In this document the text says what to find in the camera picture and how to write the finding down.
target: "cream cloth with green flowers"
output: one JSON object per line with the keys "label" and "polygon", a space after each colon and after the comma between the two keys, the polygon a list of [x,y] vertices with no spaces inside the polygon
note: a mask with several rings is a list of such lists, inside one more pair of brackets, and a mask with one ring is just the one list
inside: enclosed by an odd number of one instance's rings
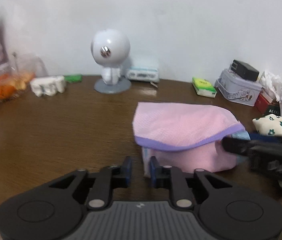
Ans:
{"label": "cream cloth with green flowers", "polygon": [[[252,122],[261,135],[282,136],[282,116],[269,114]],[[279,185],[282,188],[282,181],[279,181]]]}

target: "white desk lamp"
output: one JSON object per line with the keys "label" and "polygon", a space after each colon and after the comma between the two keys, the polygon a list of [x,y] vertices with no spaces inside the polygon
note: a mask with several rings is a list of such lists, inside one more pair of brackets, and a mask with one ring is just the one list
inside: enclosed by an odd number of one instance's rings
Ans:
{"label": "white desk lamp", "polygon": [[129,39],[118,30],[107,29],[94,35],[91,53],[95,62],[103,66],[102,79],[94,85],[96,91],[115,94],[130,88],[131,82],[121,77],[121,64],[128,57],[129,52]]}

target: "folded pink towel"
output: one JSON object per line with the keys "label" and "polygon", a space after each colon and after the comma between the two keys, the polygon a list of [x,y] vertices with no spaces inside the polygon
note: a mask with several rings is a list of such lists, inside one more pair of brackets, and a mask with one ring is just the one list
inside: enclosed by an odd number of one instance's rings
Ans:
{"label": "folded pink towel", "polygon": [[183,172],[231,169],[237,157],[225,152],[219,140],[244,130],[230,111],[208,105],[139,103],[133,120],[146,176],[151,156],[160,165],[177,166]]}

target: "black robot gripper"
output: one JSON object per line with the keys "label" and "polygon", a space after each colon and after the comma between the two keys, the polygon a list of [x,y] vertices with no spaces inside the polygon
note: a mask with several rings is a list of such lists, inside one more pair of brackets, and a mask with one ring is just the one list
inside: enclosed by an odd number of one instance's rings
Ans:
{"label": "black robot gripper", "polygon": [[265,195],[196,169],[150,161],[153,187],[169,200],[113,201],[129,186],[131,158],[98,173],[76,170],[0,205],[4,240],[274,240],[282,206]]}

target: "white wall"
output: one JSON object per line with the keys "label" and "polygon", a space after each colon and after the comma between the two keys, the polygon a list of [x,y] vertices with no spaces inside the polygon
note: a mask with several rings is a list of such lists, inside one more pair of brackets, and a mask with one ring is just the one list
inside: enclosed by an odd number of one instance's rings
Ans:
{"label": "white wall", "polygon": [[8,53],[36,53],[49,74],[100,73],[91,39],[117,28],[162,78],[214,82],[233,59],[282,77],[282,0],[0,0],[0,24]]}

